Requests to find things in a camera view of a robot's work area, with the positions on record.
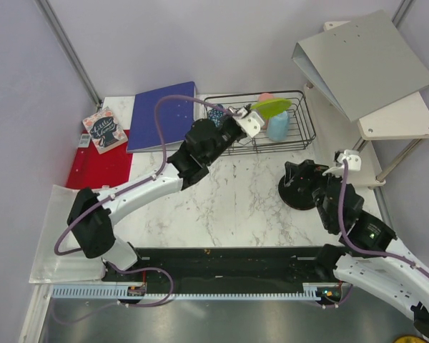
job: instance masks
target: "red book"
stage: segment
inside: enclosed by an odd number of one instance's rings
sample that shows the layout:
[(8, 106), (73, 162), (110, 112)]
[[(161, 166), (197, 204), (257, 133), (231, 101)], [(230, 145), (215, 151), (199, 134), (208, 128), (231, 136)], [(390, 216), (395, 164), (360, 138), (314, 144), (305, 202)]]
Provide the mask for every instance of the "red book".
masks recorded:
[(126, 153), (127, 144), (99, 154), (91, 139), (85, 137), (89, 137), (87, 131), (83, 131), (65, 187), (98, 189), (119, 186), (129, 181), (133, 154)]

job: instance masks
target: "shelf leg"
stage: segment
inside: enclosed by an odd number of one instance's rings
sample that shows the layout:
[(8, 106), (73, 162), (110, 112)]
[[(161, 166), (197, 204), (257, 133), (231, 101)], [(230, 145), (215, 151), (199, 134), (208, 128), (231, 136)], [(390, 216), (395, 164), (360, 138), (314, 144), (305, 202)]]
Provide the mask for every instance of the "shelf leg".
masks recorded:
[(395, 158), (394, 160), (387, 166), (384, 170), (381, 171), (376, 177), (377, 182), (383, 182), (386, 179), (386, 176), (389, 175), (390, 172), (394, 170), (395, 167), (399, 165), (401, 161), (405, 159), (413, 150), (416, 149), (418, 145), (420, 145), (424, 139), (414, 139), (412, 140)]
[(363, 139), (362, 137), (359, 138), (359, 140), (356, 142), (356, 144), (354, 145), (354, 147), (352, 148), (352, 150), (361, 152), (365, 146), (367, 145), (369, 141), (366, 141), (365, 139)]

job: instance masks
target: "light blue cup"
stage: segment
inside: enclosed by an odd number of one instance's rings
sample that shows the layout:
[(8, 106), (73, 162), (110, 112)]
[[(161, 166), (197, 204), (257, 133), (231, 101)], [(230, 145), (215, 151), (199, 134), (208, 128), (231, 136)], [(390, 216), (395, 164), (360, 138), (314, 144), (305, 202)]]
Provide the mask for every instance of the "light blue cup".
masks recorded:
[(267, 127), (267, 136), (273, 141), (284, 140), (287, 136), (289, 123), (290, 118), (286, 111), (270, 118), (269, 125)]

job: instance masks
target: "gray floor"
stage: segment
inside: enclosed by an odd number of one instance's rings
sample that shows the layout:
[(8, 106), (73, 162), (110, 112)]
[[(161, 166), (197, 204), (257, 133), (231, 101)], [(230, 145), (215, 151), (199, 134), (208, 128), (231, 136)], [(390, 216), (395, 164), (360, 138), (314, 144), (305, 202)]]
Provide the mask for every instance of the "gray floor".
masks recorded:
[[(108, 302), (58, 299), (54, 311), (68, 321)], [(42, 343), (391, 343), (415, 333), (410, 320), (361, 289), (336, 310), (299, 302), (175, 301), (150, 309), (112, 307), (71, 326), (48, 317), (43, 333), (49, 329), (49, 340), (42, 336)]]

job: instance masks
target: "dish rack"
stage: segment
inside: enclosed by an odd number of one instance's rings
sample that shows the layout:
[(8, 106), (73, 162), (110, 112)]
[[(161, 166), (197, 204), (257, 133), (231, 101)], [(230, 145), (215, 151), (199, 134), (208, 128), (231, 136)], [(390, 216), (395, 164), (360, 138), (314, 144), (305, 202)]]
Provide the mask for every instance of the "dish rack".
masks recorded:
[[(223, 96), (208, 96), (204, 100), (212, 104), (221, 104), (224, 108), (241, 108), (257, 102), (261, 93), (233, 94)], [(275, 142), (267, 137), (262, 130), (255, 138), (241, 145), (235, 142), (223, 155), (265, 154), (270, 152), (304, 150), (315, 139), (316, 133), (312, 119), (308, 112), (305, 96), (301, 91), (269, 91), (276, 98), (291, 100), (291, 107), (287, 110), (290, 115), (290, 125), (284, 141)], [(204, 106), (203, 116), (208, 117), (210, 108)]]

